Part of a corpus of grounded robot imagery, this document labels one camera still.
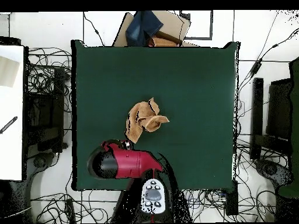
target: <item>power adapter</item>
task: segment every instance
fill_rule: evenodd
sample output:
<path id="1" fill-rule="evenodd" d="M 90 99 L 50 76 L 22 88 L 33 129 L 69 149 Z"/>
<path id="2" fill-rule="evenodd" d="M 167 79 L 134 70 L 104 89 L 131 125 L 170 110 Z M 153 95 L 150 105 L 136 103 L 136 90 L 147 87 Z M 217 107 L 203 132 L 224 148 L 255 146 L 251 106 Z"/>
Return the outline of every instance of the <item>power adapter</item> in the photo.
<path id="1" fill-rule="evenodd" d="M 225 213 L 227 214 L 227 216 L 239 214 L 238 182 L 233 181 L 233 184 L 234 190 L 231 193 L 226 194 L 227 206 L 225 208 Z"/>

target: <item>cardboard box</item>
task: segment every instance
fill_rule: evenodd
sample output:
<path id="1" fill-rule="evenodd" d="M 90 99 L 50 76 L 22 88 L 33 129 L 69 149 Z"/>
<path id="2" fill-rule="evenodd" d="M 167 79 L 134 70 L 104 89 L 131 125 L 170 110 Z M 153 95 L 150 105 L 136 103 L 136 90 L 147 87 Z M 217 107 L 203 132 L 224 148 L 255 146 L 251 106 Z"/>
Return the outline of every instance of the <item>cardboard box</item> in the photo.
<path id="1" fill-rule="evenodd" d="M 184 42 L 183 39 L 191 25 L 191 22 L 174 13 L 165 10 L 153 10 L 154 15 L 163 23 L 161 29 L 157 32 L 158 38 L 174 41 L 179 44 L 182 42 L 182 47 L 197 47 L 197 45 Z M 134 16 L 130 13 L 124 15 L 123 22 L 119 28 L 119 32 L 112 46 L 125 47 L 127 46 L 126 30 L 133 21 Z"/>

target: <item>dark green table surface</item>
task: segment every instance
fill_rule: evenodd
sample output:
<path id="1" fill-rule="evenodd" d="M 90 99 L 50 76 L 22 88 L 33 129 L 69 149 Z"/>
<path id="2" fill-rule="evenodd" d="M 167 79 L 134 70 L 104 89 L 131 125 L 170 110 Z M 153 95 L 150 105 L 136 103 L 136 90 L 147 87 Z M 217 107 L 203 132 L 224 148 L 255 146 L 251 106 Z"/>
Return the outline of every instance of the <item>dark green table surface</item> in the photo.
<path id="1" fill-rule="evenodd" d="M 86 161 L 103 141 L 124 139 L 128 112 L 151 97 L 170 122 L 143 131 L 135 148 L 162 153 L 180 189 L 231 188 L 237 47 L 84 47 L 75 41 L 77 190 L 126 189 L 128 179 L 92 178 Z"/>

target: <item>blue cloth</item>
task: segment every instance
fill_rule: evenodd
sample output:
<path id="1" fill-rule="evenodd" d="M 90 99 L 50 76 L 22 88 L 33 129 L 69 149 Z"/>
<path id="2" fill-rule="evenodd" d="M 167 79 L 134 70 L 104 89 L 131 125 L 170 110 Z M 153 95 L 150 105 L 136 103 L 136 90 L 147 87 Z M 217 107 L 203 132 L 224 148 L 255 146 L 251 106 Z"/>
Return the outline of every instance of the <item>blue cloth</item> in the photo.
<path id="1" fill-rule="evenodd" d="M 146 44 L 146 34 L 154 36 L 163 23 L 150 10 L 138 11 L 126 30 L 128 46 L 142 47 Z"/>

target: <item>white remote control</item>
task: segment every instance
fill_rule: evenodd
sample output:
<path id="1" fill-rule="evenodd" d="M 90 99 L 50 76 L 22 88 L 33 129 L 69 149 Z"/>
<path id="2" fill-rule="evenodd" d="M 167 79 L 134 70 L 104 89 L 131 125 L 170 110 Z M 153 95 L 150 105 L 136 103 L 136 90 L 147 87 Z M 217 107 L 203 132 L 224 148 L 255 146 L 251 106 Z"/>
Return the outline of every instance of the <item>white remote control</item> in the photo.
<path id="1" fill-rule="evenodd" d="M 161 214 L 165 211 L 165 190 L 159 180 L 147 180 L 142 187 L 141 210 L 149 214 Z"/>

